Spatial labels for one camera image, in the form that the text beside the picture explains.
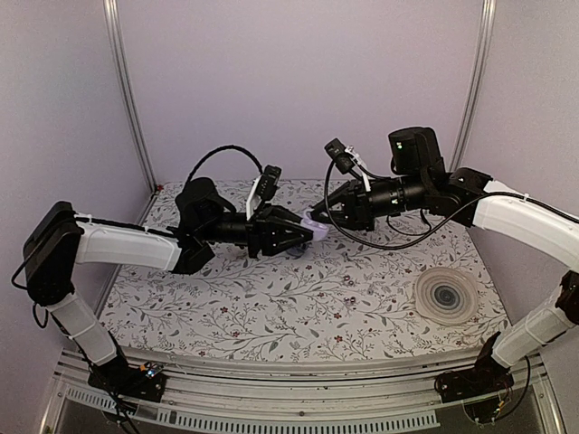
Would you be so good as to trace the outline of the light purple round earbud case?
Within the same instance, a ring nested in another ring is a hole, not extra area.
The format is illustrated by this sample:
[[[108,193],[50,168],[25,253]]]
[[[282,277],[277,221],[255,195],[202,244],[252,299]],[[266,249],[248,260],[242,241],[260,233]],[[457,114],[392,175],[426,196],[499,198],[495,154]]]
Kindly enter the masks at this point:
[[[328,226],[324,223],[315,221],[311,216],[310,209],[302,212],[300,226],[312,232],[313,241],[322,241],[327,237]]]

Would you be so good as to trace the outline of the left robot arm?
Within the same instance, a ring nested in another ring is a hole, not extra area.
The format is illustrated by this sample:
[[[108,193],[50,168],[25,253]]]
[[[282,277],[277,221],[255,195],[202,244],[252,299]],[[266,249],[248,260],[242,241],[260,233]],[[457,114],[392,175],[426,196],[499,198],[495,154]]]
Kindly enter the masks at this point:
[[[129,364],[112,334],[75,290],[75,265],[108,263],[133,265],[193,275],[213,257],[212,244],[244,247],[249,257],[271,257],[327,236],[327,226],[270,204],[276,180],[257,178],[244,212],[217,191],[208,177],[189,180],[176,197],[179,224],[166,231],[80,214],[68,202],[57,202],[34,229],[23,247],[25,274],[21,286],[36,307],[46,310],[63,333],[81,350],[90,367],[89,384],[112,398],[161,401],[166,376],[159,364]]]

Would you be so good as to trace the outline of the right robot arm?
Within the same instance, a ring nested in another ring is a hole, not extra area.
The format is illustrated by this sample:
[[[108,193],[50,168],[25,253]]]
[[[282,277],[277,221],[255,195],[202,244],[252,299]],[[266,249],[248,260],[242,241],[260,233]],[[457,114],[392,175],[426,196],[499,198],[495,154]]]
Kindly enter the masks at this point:
[[[360,242],[355,231],[373,230],[377,218],[424,209],[443,222],[505,235],[564,264],[567,272],[550,298],[489,338],[471,368],[440,374],[434,389],[443,402],[452,402],[513,386],[513,365],[578,325],[577,217],[474,169],[447,171],[430,127],[399,129],[388,141],[391,177],[368,172],[354,149],[339,139],[326,144],[331,170],[362,174],[334,192],[325,191],[312,219]]]

